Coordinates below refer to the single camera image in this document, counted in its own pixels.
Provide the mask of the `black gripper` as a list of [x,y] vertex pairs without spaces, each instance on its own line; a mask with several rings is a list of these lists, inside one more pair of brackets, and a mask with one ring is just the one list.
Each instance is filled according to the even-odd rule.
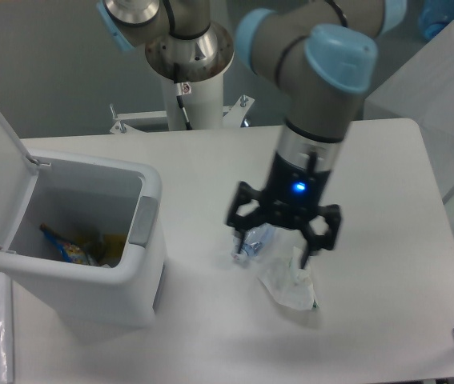
[[[300,167],[276,154],[262,191],[239,182],[225,221],[234,231],[234,254],[241,253],[247,233],[265,223],[300,231],[306,242],[299,261],[301,270],[311,256],[335,248],[342,223],[341,207],[319,204],[330,172],[319,168],[319,156],[314,151],[305,160],[305,166]],[[317,234],[310,224],[318,217],[326,225],[322,234]]]

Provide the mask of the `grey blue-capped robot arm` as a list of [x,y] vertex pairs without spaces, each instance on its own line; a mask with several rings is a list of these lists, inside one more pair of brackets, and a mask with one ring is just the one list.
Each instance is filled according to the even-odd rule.
[[206,109],[191,94],[234,58],[290,98],[265,187],[238,184],[226,223],[240,240],[265,223],[299,231],[302,266],[333,249],[341,210],[320,199],[371,84],[375,38],[403,21],[406,2],[312,1],[286,14],[259,8],[234,35],[211,20],[207,1],[101,1],[97,9],[122,50],[144,47],[187,130]]

